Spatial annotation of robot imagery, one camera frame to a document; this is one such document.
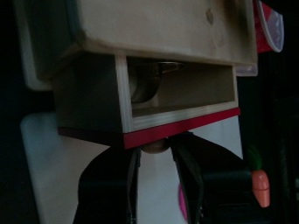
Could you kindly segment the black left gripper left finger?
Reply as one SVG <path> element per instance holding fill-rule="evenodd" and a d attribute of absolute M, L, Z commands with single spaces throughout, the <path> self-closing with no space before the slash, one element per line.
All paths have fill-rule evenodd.
<path fill-rule="evenodd" d="M 108 148 L 79 177 L 72 224 L 136 224 L 140 150 Z"/>

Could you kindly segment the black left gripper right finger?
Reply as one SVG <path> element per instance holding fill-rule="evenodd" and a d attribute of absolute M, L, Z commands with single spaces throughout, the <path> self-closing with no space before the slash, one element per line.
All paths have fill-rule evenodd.
<path fill-rule="evenodd" d="M 227 148 L 191 132 L 169 138 L 188 224 L 257 224 L 251 172 Z"/>

